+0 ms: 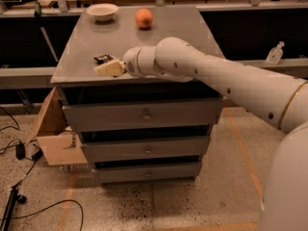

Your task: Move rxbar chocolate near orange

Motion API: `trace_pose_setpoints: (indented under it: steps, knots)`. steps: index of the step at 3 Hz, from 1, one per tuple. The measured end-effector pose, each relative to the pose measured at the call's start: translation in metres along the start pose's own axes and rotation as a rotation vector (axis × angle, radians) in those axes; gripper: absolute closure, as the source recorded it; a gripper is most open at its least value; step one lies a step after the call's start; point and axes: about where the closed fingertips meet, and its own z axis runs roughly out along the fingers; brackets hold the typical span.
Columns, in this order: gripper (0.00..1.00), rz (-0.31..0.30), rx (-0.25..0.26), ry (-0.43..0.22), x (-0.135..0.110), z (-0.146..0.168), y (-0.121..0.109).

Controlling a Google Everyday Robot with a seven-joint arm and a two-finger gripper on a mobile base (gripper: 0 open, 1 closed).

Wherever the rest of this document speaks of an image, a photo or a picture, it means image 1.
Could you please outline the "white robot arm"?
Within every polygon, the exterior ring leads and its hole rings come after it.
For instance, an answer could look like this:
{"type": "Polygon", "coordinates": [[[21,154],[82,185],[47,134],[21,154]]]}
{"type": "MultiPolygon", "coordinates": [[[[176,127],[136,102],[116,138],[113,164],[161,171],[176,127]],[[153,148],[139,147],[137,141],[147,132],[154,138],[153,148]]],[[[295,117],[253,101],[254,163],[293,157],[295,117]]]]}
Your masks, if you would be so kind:
{"type": "Polygon", "coordinates": [[[286,133],[275,150],[258,231],[308,231],[308,82],[205,54],[179,38],[137,46],[96,69],[102,76],[197,79],[286,133]]]}

